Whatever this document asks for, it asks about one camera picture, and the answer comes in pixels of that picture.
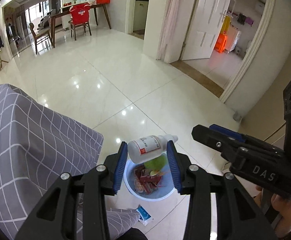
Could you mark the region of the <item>person's right hand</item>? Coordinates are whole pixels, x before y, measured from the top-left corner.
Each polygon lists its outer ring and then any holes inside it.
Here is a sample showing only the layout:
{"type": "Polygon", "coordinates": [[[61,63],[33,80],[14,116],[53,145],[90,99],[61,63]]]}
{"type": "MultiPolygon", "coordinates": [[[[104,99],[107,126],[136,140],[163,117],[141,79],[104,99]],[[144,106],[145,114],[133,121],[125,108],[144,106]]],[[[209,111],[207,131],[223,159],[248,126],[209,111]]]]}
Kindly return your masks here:
{"type": "Polygon", "coordinates": [[[281,219],[274,231],[278,238],[283,238],[291,232],[291,200],[273,194],[271,205],[281,215],[281,219]]]}

